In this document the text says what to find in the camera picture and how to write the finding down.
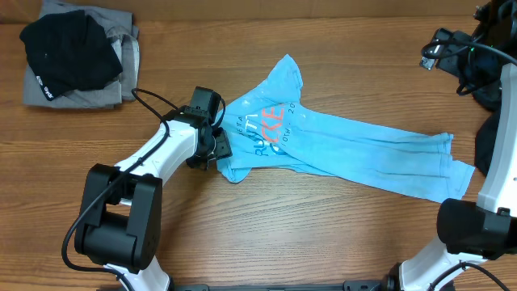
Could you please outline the light blue t-shirt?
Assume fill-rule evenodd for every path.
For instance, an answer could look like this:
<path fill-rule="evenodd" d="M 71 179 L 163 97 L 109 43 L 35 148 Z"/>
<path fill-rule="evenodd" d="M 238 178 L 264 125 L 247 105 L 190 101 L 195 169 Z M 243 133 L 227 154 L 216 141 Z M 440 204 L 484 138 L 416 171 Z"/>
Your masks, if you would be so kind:
<path fill-rule="evenodd" d="M 232 155 L 217 163 L 231 183 L 254 168 L 335 176 L 441 203 L 461 199 L 474 168 L 452 157 L 450 133 L 428 136 L 312 111 L 289 55 L 265 80 L 227 105 L 222 127 Z"/>

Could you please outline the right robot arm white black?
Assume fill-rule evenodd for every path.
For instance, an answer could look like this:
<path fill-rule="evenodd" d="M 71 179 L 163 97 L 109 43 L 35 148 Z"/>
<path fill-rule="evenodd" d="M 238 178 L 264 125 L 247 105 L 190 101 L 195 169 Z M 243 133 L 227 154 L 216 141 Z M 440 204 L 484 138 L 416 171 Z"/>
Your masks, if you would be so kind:
<path fill-rule="evenodd" d="M 466 45 L 506 60 L 490 169 L 475 202 L 447 199 L 441 204 L 436 237 L 415 257 L 394 266 L 377 290 L 441 290 L 469 269 L 507 288 L 482 264 L 516 253 L 516 60 L 493 46 Z"/>

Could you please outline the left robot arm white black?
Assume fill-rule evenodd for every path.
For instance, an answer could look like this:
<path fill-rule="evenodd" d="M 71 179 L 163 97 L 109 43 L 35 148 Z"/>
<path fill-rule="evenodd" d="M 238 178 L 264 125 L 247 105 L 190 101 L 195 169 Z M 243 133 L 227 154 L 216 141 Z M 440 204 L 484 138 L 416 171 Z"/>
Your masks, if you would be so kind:
<path fill-rule="evenodd" d="M 179 166 L 228 158 L 224 113 L 184 106 L 161 116 L 158 131 L 114 166 L 87 174 L 78 218 L 62 248 L 92 261 L 91 272 L 116 276 L 123 290 L 172 290 L 156 256 L 162 228 L 162 191 Z"/>

